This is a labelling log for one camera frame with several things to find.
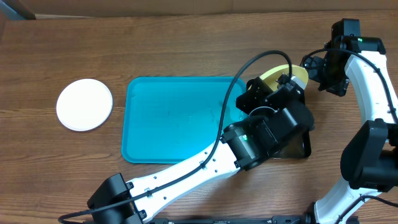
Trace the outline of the yellow-green plate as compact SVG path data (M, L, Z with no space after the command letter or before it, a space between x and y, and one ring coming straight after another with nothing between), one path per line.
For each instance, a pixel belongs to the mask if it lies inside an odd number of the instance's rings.
M284 73L288 74L289 65L279 65L274 67L265 73L263 73L259 78L272 90L276 91L279 84L276 80ZM308 83L308 72L303 67L292 65L292 80L297 82L301 89L305 89Z

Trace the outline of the white plate with ketchup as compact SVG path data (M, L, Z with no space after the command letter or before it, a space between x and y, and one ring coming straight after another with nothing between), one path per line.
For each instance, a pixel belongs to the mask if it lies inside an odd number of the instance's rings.
M101 126L113 109L109 88L95 79L81 79L66 86L56 104L58 120L72 131L85 132Z

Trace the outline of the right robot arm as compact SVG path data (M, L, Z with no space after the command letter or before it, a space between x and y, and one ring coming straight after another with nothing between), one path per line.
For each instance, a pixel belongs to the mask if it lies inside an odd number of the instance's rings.
M301 66L327 89L333 72L352 83L362 127L343 150L341 178L308 209L310 223L357 223L353 216L368 200L395 204L380 194L397 186L397 95L387 71L386 49L375 37L339 36L322 52L304 56Z

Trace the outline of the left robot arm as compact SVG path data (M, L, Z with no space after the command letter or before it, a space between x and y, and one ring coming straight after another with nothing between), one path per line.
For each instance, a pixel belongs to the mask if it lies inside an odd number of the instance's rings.
M125 181L107 178L88 200L95 223L148 223L164 208L200 187L250 170L269 159L310 155L314 118L305 106L308 75L261 75L236 100L246 114L206 149L166 170Z

